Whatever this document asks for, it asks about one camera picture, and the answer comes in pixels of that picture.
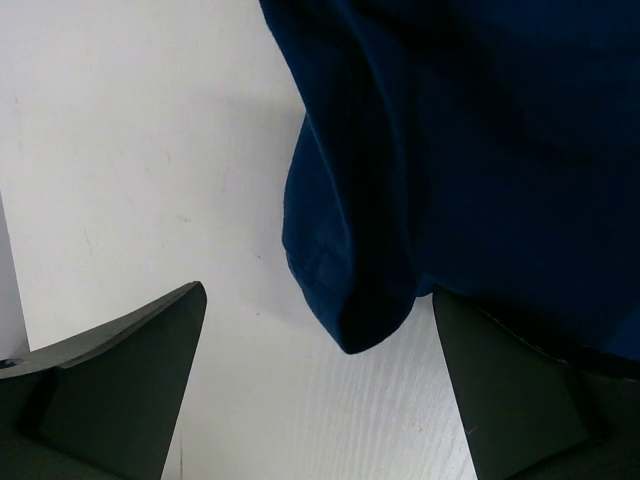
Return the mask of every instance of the white wooden surface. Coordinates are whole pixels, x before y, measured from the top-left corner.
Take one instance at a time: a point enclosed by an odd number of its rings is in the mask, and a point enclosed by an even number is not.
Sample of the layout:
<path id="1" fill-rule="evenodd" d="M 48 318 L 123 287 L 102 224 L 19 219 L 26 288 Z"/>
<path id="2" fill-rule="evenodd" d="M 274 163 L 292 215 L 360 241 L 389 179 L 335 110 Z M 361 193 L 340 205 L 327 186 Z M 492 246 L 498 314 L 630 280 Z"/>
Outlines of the white wooden surface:
<path id="1" fill-rule="evenodd" d="M 257 0 L 0 3 L 0 190 L 32 348 L 199 279 L 166 480 L 473 478 L 429 301 L 347 357 L 287 271 L 302 116 Z"/>

